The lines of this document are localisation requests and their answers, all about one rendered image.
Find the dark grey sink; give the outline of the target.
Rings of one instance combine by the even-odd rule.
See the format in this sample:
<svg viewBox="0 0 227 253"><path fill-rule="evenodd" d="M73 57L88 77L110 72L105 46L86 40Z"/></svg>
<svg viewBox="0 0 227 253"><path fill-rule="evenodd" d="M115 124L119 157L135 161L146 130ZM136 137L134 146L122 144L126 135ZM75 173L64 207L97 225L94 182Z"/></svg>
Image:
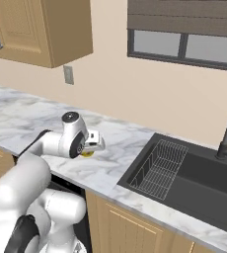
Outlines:
<svg viewBox="0 0 227 253"><path fill-rule="evenodd" d="M164 201L143 194L130 187L128 183L128 179L135 174L160 139L186 146L189 149ZM214 149L155 133L120 178L118 184L227 231L227 158L217 159Z"/></svg>

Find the black dishwasher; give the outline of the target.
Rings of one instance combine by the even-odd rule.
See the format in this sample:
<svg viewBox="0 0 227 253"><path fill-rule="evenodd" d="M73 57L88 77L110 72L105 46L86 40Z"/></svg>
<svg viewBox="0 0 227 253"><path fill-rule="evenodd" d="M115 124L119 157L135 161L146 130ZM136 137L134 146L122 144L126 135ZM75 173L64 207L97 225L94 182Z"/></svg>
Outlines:
<svg viewBox="0 0 227 253"><path fill-rule="evenodd" d="M72 222L74 233L80 240L82 249L77 253L92 253L90 226L86 206L85 190L56 175L51 175L50 189L65 192L68 197L68 220Z"/></svg>

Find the wooden base cupboard door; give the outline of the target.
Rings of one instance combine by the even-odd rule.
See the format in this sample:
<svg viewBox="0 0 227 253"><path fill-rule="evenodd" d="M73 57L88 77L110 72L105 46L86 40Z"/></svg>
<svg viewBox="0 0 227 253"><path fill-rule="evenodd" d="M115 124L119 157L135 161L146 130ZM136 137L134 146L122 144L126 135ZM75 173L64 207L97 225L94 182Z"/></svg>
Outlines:
<svg viewBox="0 0 227 253"><path fill-rule="evenodd" d="M194 243L87 191L93 253L192 253Z"/></svg>

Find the dark framed window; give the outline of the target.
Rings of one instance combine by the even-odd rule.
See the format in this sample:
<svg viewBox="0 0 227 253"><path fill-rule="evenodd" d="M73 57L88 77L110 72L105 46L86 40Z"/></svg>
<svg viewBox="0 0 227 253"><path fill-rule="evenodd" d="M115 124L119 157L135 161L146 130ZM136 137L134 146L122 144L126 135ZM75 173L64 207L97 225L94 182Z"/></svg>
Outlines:
<svg viewBox="0 0 227 253"><path fill-rule="evenodd" d="M127 56L227 71L227 37L128 29Z"/></svg>

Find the grey window blind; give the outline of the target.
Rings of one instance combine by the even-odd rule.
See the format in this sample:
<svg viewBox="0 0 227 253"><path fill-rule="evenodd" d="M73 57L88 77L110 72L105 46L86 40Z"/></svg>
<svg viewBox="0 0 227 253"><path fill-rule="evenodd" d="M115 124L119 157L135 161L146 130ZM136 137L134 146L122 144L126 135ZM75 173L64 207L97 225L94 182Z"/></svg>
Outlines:
<svg viewBox="0 0 227 253"><path fill-rule="evenodd" d="M227 0L127 0L127 27L227 37Z"/></svg>

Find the grey wall socket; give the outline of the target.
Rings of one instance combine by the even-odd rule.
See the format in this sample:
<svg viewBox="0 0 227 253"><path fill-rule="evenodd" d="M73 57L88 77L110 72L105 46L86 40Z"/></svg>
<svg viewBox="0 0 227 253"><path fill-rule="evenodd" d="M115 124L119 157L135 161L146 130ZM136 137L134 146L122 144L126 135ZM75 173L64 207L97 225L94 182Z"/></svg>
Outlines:
<svg viewBox="0 0 227 253"><path fill-rule="evenodd" d="M71 66L64 65L63 66L64 79L66 84L73 85L74 77L73 77L73 69Z"/></svg>

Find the wooden wall cupboard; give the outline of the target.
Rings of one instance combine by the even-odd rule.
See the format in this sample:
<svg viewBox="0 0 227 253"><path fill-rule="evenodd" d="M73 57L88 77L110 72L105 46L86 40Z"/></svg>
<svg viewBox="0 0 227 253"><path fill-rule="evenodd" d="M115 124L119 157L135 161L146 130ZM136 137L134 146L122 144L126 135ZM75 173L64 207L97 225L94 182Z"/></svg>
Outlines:
<svg viewBox="0 0 227 253"><path fill-rule="evenodd" d="M55 68L93 52L90 0L0 0L0 58Z"/></svg>

